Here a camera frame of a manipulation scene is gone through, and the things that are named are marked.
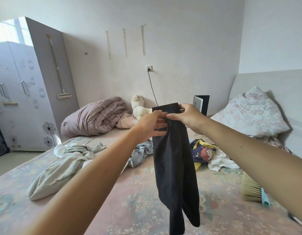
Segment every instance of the human hand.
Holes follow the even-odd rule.
[[[136,131],[137,141],[139,143],[145,142],[147,139],[153,136],[165,135],[167,131],[155,131],[157,128],[167,127],[165,123],[165,116],[167,112],[162,112],[161,110],[155,110],[150,114],[145,114],[138,123],[131,129]]]
[[[201,112],[191,104],[180,104],[179,107],[181,109],[180,114],[167,114],[166,118],[171,120],[179,120],[192,129],[195,133],[204,134],[203,121],[207,119],[207,117],[201,114]]]

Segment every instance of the white headboard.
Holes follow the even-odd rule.
[[[285,145],[302,158],[302,69],[238,74],[229,100],[258,86],[279,106],[292,130],[282,135]]]

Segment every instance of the black power cord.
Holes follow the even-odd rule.
[[[153,91],[153,88],[152,88],[152,83],[151,83],[151,78],[150,78],[149,71],[150,71],[150,68],[148,68],[148,75],[149,75],[150,85],[151,85],[151,89],[152,89],[152,92],[153,92],[153,95],[154,95],[155,102],[156,102],[157,106],[159,106],[158,102],[156,101],[155,94],[154,94],[154,91]]]

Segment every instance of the mop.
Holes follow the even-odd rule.
[[[58,64],[57,64],[57,62],[56,62],[56,58],[55,58],[55,54],[54,54],[54,49],[53,49],[53,44],[52,44],[52,40],[51,40],[51,35],[46,34],[46,36],[47,36],[47,38],[49,39],[50,44],[51,44],[52,54],[53,54],[54,61],[55,61],[55,64],[56,64],[56,69],[57,69],[57,72],[59,73],[59,77],[60,77],[60,81],[61,81],[61,85],[62,85],[62,91],[63,91],[63,93],[62,93],[62,94],[58,94],[58,95],[57,95],[57,98],[58,98],[59,100],[61,100],[61,99],[66,99],[66,98],[70,98],[70,97],[72,97],[72,95],[71,95],[70,93],[65,93],[65,91],[64,91],[63,82],[62,82],[62,78],[61,78],[61,74],[60,74],[60,68],[59,68],[59,66],[58,66]]]

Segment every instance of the tile floor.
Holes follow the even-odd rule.
[[[11,151],[0,156],[0,176],[43,152]]]

